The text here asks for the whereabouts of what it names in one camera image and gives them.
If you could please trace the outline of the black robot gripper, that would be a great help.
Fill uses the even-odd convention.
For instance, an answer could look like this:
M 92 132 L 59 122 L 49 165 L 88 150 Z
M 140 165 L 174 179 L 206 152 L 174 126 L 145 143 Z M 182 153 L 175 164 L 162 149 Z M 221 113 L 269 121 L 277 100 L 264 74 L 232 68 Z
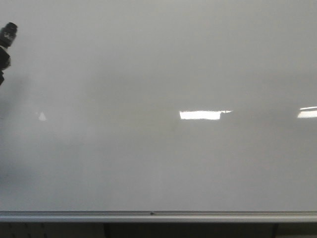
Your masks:
M 18 26 L 9 22 L 0 29 L 0 84 L 4 82 L 4 71 L 11 66 L 11 56 L 8 52 L 16 38 Z

